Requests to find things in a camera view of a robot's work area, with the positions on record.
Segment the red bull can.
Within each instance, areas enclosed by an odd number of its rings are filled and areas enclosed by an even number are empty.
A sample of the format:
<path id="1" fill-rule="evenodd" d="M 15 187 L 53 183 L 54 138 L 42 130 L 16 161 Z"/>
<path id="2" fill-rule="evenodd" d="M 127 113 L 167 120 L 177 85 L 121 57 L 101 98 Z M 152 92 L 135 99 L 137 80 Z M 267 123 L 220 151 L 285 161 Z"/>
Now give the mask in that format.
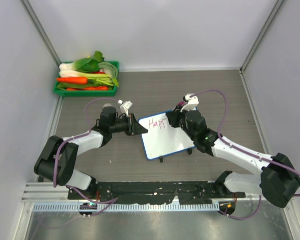
<path id="1" fill-rule="evenodd" d="M 109 107 L 113 107 L 113 105 L 112 105 L 112 104 L 109 104 L 109 103 L 106 103 L 106 104 L 102 107 L 102 109 L 109 108 Z"/>

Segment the pale green bean bundle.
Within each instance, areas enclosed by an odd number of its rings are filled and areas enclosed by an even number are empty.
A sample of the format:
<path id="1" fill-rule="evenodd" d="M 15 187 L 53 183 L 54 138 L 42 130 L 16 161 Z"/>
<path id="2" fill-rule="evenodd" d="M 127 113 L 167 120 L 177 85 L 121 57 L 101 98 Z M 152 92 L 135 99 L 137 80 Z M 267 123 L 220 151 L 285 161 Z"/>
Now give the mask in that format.
<path id="1" fill-rule="evenodd" d="M 100 69 L 101 68 L 103 69 L 104 73 L 110 74 L 112 78 L 114 78 L 114 79 L 118 78 L 119 71 L 118 71 L 118 68 L 115 65 L 113 65 L 109 62 L 100 62 L 98 64 L 98 66 L 99 66 Z"/>

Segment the green plastic tray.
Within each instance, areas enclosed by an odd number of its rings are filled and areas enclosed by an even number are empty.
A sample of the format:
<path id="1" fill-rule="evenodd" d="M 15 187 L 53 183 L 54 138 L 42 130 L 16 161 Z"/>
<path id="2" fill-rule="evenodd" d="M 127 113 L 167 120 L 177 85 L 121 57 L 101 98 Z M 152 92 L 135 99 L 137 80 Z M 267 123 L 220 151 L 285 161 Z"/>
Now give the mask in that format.
<path id="1" fill-rule="evenodd" d="M 108 63 L 111 63 L 113 65 L 115 65 L 118 70 L 119 70 L 119 62 L 118 61 L 106 61 Z M 103 69 L 100 69 L 99 72 L 95 72 L 94 74 L 106 74 L 104 73 Z M 81 88 L 85 88 L 85 87 L 97 87 L 97 86 L 101 86 L 101 85 L 97 85 L 95 86 L 94 83 L 87 83 L 87 84 L 69 84 L 69 83 L 61 83 L 61 82 L 55 82 L 55 86 L 53 88 L 53 92 L 57 95 L 59 95 L 60 97 L 113 97 L 116 95 L 116 92 L 118 90 L 118 87 L 116 86 L 106 86 L 108 87 L 108 90 L 107 91 L 85 91 L 85 90 L 82 90 L 82 91 L 67 91 L 66 88 L 78 88 L 78 89 L 81 89 Z"/>

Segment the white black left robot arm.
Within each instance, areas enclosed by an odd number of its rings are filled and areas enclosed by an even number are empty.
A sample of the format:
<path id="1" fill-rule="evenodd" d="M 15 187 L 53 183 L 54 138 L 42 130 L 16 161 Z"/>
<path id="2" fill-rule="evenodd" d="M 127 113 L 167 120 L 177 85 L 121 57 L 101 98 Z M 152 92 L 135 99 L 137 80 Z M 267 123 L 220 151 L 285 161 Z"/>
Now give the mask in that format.
<path id="1" fill-rule="evenodd" d="M 34 173 L 55 185 L 78 190 L 87 200 L 92 199 L 97 192 L 97 181 L 75 169 L 77 156 L 105 146 L 117 132 L 135 136 L 148 133 L 148 130 L 138 123 L 134 114 L 119 116 L 116 108 L 108 105 L 103 107 L 100 118 L 90 131 L 68 138 L 51 136 L 34 165 Z"/>

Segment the small orange carrot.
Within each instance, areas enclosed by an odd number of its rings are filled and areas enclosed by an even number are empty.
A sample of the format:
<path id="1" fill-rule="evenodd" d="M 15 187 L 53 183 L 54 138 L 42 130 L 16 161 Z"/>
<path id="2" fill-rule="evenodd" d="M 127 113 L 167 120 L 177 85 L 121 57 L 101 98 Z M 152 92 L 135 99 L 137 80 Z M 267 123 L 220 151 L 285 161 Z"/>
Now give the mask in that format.
<path id="1" fill-rule="evenodd" d="M 72 88 L 72 87 L 68 87 L 66 88 L 67 91 L 107 91 L 108 87 L 106 86 L 90 86 L 90 87 L 84 87 L 84 88 Z"/>

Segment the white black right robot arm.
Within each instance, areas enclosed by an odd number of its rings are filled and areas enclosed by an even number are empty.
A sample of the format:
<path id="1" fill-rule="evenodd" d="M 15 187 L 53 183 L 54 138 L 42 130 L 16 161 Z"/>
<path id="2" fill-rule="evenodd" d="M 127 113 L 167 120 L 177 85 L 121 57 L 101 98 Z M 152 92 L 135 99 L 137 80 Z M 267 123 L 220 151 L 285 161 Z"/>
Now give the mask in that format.
<path id="1" fill-rule="evenodd" d="M 235 144 L 208 128 L 197 110 L 173 110 L 166 116 L 169 125 L 183 130 L 197 150 L 228 160 L 250 172 L 246 175 L 232 171 L 222 173 L 215 185 L 220 197 L 228 197 L 233 192 L 252 193 L 284 208 L 299 189 L 300 176 L 286 155 L 271 156 Z"/>

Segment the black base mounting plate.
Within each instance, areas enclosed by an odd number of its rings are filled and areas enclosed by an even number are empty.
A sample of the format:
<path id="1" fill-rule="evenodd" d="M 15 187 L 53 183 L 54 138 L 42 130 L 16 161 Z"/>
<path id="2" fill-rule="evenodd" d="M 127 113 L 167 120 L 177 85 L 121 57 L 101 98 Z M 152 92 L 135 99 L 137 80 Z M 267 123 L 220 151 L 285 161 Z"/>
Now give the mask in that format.
<path id="1" fill-rule="evenodd" d="M 101 202 L 116 199 L 122 205 L 163 205 L 171 204 L 175 197 L 179 204 L 209 204 L 212 199 L 244 198 L 244 192 L 230 192 L 219 183 L 208 181 L 138 181 L 99 182 L 92 190 L 80 190 L 89 199 Z"/>

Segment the green bok choy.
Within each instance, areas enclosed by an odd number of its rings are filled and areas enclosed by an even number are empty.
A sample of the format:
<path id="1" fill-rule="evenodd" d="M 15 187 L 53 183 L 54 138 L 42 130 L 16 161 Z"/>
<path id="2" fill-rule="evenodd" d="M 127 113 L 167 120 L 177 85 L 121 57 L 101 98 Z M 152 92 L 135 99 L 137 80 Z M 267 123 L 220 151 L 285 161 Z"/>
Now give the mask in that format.
<path id="1" fill-rule="evenodd" d="M 86 57 L 70 63 L 62 63 L 59 65 L 59 75 L 63 77 L 77 77 L 79 73 L 91 74 L 98 72 L 99 64 L 104 62 L 103 53 L 95 51 L 92 57 Z"/>

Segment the blue framed whiteboard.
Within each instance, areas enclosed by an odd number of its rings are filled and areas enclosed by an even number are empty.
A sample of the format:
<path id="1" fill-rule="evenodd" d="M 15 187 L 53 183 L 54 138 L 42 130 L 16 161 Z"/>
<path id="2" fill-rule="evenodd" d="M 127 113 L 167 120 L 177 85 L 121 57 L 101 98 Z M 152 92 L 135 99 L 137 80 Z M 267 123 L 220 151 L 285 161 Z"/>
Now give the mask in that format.
<path id="1" fill-rule="evenodd" d="M 165 112 L 142 117 L 138 123 L 148 130 L 141 138 L 145 156 L 150 161 L 195 147 L 181 128 L 169 125 Z"/>

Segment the white marker with magenta cap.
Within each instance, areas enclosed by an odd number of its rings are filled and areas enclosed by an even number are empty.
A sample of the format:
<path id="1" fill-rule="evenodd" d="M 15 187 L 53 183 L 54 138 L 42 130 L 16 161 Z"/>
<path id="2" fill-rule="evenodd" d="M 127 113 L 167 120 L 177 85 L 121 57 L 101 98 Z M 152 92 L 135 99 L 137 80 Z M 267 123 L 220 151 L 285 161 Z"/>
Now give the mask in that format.
<path id="1" fill-rule="evenodd" d="M 183 103 L 184 102 L 181 101 L 171 111 L 166 112 L 166 117 L 168 119 L 168 123 L 173 128 L 179 127 L 180 119 L 183 116 L 183 114 L 181 113 L 181 107 L 182 107 Z"/>

